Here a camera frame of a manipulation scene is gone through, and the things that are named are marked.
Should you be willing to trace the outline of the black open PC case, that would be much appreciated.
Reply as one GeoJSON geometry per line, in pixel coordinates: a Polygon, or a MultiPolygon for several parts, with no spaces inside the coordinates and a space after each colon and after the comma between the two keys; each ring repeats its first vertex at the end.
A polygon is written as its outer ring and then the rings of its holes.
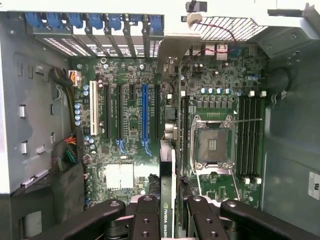
{"type": "MultiPolygon", "coordinates": [[[[259,205],[226,200],[320,240],[320,0],[197,0],[207,12],[188,13],[190,1],[0,0],[0,240],[30,240],[99,204],[85,207],[84,165],[73,144],[72,61],[153,59],[158,71],[168,34],[199,35],[187,52],[251,46],[265,54],[259,205]],[[44,28],[30,26],[25,12],[41,13],[44,28]],[[61,14],[63,29],[48,24],[48,12],[61,14]],[[83,28],[68,13],[82,13],[83,28]],[[91,13],[101,14],[103,29],[91,26],[91,13]],[[121,14],[121,30],[108,14],[121,14]],[[142,22],[131,25],[129,14],[142,22]],[[163,16],[162,32],[152,31],[149,15],[163,16]]],[[[226,201],[194,195],[217,207],[226,201]]],[[[169,240],[196,240],[182,227],[182,203],[179,179],[169,240]]]]}

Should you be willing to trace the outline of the CPU socket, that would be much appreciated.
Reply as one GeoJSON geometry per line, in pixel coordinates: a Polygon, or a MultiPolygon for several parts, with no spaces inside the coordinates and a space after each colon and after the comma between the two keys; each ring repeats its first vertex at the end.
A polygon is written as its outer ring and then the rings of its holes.
{"type": "Polygon", "coordinates": [[[196,114],[190,125],[189,162],[195,175],[229,175],[234,167],[233,116],[205,119],[196,114]]]}

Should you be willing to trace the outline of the white power connector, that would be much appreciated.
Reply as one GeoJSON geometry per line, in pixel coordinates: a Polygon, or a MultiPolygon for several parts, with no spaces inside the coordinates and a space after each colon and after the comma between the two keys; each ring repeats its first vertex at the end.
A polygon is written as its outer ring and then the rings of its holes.
{"type": "Polygon", "coordinates": [[[72,81],[73,87],[80,87],[82,84],[82,75],[80,71],[77,70],[69,70],[68,77],[72,81]]]}

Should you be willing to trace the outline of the blue expansion slot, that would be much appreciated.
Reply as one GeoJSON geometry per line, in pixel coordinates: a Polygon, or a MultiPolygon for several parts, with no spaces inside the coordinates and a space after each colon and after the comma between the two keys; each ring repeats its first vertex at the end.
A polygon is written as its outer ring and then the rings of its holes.
{"type": "Polygon", "coordinates": [[[142,118],[142,133],[141,144],[147,149],[148,145],[148,85],[143,84],[141,87],[141,118],[142,118]]]}

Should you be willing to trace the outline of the thin metal locking lever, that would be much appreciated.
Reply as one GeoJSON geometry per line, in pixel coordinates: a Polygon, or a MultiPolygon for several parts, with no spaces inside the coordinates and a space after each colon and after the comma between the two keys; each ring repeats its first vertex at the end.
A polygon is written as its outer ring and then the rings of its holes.
{"type": "Polygon", "coordinates": [[[247,122],[256,122],[256,121],[262,121],[262,118],[253,118],[253,119],[242,119],[242,120],[232,120],[231,123],[247,123],[247,122]]]}

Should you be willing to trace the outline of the silver chipset heatsink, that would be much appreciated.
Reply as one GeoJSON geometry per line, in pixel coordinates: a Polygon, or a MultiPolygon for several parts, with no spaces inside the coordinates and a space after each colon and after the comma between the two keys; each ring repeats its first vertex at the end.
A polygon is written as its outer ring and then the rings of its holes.
{"type": "Polygon", "coordinates": [[[104,167],[108,190],[126,190],[134,187],[134,165],[132,163],[107,164],[104,167]]]}

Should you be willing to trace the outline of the long black expansion slot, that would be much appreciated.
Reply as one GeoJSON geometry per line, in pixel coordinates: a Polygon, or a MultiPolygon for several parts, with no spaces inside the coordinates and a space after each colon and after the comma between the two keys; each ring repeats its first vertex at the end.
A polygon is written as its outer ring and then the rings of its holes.
{"type": "Polygon", "coordinates": [[[117,139],[120,141],[123,138],[123,86],[117,85],[117,139]]]}
{"type": "Polygon", "coordinates": [[[160,122],[161,122],[161,107],[160,107],[160,85],[156,84],[154,86],[154,139],[158,140],[160,138],[160,122]]]}
{"type": "Polygon", "coordinates": [[[104,121],[104,130],[105,130],[105,138],[109,140],[111,138],[111,116],[110,116],[110,86],[108,84],[105,85],[104,88],[104,110],[105,110],[105,121],[104,121]]]}

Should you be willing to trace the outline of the white expansion slot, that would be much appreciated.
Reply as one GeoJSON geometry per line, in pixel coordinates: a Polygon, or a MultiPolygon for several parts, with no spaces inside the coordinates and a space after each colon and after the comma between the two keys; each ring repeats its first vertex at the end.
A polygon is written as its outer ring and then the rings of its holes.
{"type": "Polygon", "coordinates": [[[91,80],[89,82],[89,103],[90,103],[90,134],[96,136],[99,133],[99,93],[98,82],[91,80]]]}

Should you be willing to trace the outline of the green motherboard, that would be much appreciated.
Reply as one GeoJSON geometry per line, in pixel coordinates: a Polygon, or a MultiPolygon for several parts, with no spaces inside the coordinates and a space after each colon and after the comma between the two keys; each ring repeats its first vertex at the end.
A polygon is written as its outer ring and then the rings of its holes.
{"type": "MultiPolygon", "coordinates": [[[[255,183],[256,121],[254,131],[253,173],[249,176],[250,125],[248,136],[247,180],[243,174],[244,125],[242,147],[242,174],[237,177],[238,123],[234,123],[234,166],[229,175],[215,172],[193,174],[190,166],[190,129],[193,118],[199,114],[205,119],[218,119],[231,115],[239,118],[239,98],[265,99],[261,90],[261,76],[267,62],[265,54],[252,46],[232,47],[218,52],[192,48],[186,53],[181,69],[180,157],[179,179],[186,177],[195,195],[206,196],[216,202],[241,199],[258,207],[260,185],[255,183]],[[189,96],[189,152],[188,170],[182,175],[182,99],[189,96]]],[[[149,193],[150,175],[160,179],[160,141],[164,133],[164,93],[167,84],[157,71],[154,59],[80,58],[73,60],[71,70],[81,72],[81,86],[75,88],[74,118],[78,148],[84,166],[84,206],[92,207],[104,200],[115,198],[129,203],[135,195],[149,193]],[[91,135],[90,81],[98,82],[98,135],[91,135]],[[148,142],[142,146],[142,85],[148,85],[148,142]],[[110,139],[105,136],[105,85],[110,88],[110,139]],[[122,85],[123,138],[117,139],[117,85],[122,85]],[[129,85],[135,86],[135,100],[129,100],[129,85]],[[160,86],[159,139],[154,138],[155,85],[160,86]],[[107,189],[104,167],[108,164],[133,164],[134,187],[107,189]]]]}

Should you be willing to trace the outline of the black RAM slot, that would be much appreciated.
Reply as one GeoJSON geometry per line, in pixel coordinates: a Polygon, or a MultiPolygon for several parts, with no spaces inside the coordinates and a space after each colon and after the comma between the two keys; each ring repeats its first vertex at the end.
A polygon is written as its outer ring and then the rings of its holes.
{"type": "Polygon", "coordinates": [[[185,174],[188,173],[188,162],[189,162],[189,101],[190,97],[185,97],[185,174]]]}
{"type": "Polygon", "coordinates": [[[254,162],[254,182],[257,185],[262,183],[262,144],[264,136],[264,107],[265,99],[258,96],[256,98],[256,118],[259,119],[255,122],[255,162],[254,162]]]}
{"type": "Polygon", "coordinates": [[[181,175],[184,176],[186,175],[186,128],[187,128],[187,118],[188,118],[188,97],[184,96],[182,98],[182,125],[181,125],[181,130],[182,130],[182,136],[181,136],[181,143],[182,143],[182,164],[181,164],[181,175]]]}
{"type": "MultiPolygon", "coordinates": [[[[246,97],[244,99],[244,120],[248,120],[250,117],[250,99],[246,97]]],[[[249,123],[243,124],[243,177],[245,184],[248,183],[247,172],[248,172],[248,137],[249,137],[249,123]]]]}
{"type": "MultiPolygon", "coordinates": [[[[255,104],[255,98],[250,97],[250,120],[255,118],[256,115],[256,104],[255,104]]],[[[255,145],[255,121],[251,121],[249,123],[250,126],[250,135],[249,135],[249,152],[248,152],[248,174],[251,178],[253,175],[253,165],[254,165],[254,145],[255,145]]]]}
{"type": "MultiPolygon", "coordinates": [[[[238,120],[244,119],[244,97],[239,98],[239,112],[238,120]]],[[[243,161],[243,123],[238,123],[238,135],[237,135],[237,177],[242,175],[242,161],[243,161]]]]}

